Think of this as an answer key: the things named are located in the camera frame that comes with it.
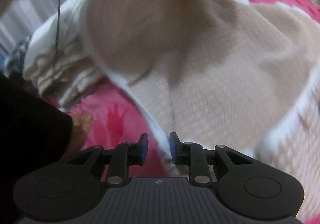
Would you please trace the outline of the beige houndstooth knit garment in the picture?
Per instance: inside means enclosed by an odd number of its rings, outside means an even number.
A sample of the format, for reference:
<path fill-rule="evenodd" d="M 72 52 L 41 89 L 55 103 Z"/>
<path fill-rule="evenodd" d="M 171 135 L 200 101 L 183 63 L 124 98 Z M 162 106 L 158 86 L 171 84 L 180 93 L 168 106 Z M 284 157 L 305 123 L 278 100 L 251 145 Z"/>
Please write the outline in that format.
<path fill-rule="evenodd" d="M 298 213 L 319 214 L 319 24 L 279 4 L 236 0 L 68 0 L 34 33 L 23 76 L 40 92 L 76 65 L 98 66 L 137 104 L 169 163 L 169 133 L 224 144 L 297 178 Z"/>

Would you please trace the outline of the red floral bed sheet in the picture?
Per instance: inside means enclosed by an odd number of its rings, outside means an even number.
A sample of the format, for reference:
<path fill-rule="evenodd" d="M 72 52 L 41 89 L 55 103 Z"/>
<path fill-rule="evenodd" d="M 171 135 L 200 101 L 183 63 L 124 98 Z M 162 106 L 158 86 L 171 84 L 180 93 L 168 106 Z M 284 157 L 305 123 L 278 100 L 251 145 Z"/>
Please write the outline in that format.
<path fill-rule="evenodd" d="M 312 0 L 238 0 L 245 4 L 278 6 L 319 22 L 319 5 Z M 147 129 L 146 120 L 129 98 L 93 66 L 79 40 L 79 14 L 85 0 L 62 5 L 63 72 L 57 77 L 57 105 L 87 133 L 84 147 L 107 148 L 128 141 Z M 244 153 L 293 175 L 302 182 L 319 179 L 319 69 L 279 131 L 256 147 L 243 141 Z"/>

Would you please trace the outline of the grey white curtain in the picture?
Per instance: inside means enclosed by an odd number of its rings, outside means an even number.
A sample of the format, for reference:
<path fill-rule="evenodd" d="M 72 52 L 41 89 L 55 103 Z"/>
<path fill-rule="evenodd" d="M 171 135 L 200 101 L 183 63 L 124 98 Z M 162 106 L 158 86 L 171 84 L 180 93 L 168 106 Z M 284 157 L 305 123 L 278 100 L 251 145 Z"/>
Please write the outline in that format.
<path fill-rule="evenodd" d="M 58 0 L 14 0 L 1 18 L 1 54 L 12 52 L 20 39 L 35 32 L 57 8 Z"/>

